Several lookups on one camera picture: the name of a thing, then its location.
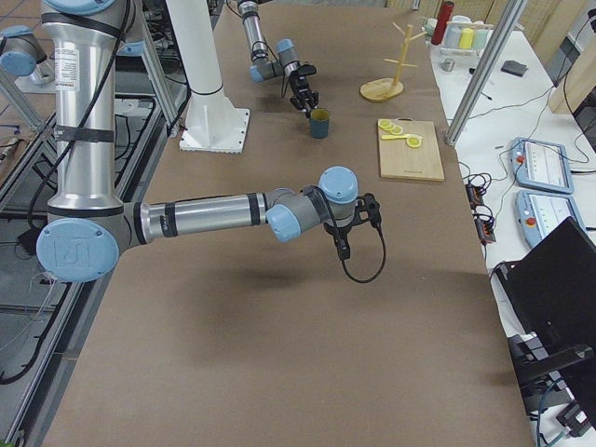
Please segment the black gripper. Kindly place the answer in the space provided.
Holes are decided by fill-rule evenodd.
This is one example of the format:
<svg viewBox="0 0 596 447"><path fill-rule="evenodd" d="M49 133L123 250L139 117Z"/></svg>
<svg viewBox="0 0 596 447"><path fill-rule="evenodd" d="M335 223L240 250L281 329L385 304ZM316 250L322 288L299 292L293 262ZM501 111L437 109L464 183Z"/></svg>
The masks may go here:
<svg viewBox="0 0 596 447"><path fill-rule="evenodd" d="M292 90L291 104L305 116L309 116L308 106L311 110L318 108L318 92L311 90L306 75L291 74L289 84Z"/></svg>
<svg viewBox="0 0 596 447"><path fill-rule="evenodd" d="M335 240L335 246L339 259L349 259L351 256L351 249L347 240L347 235L352 229L352 224L340 226L339 223L327 221L323 223L325 231Z"/></svg>

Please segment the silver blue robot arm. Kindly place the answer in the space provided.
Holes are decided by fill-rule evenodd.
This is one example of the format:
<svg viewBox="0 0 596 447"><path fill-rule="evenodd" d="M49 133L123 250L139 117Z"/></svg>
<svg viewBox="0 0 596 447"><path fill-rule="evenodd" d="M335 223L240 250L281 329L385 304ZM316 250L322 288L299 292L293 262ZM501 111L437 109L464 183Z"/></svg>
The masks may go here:
<svg viewBox="0 0 596 447"><path fill-rule="evenodd" d="M55 45L58 191L36 254L55 278L95 280L126 250L160 237L260 224L283 242L323 225L345 252L360 199L357 177L344 167L326 169L298 193L122 201L115 192L115 55L142 37L142 9L135 1L46 1L42 22Z"/></svg>
<svg viewBox="0 0 596 447"><path fill-rule="evenodd" d="M289 101L306 118L318 108L318 92L309 84L309 77L317 68L301 62L296 46L290 38L284 38L272 48L266 41L261 27L259 5L263 1L237 1L237 14L241 18L249 53L251 79L256 83L280 78L280 96L284 98L291 89Z"/></svg>

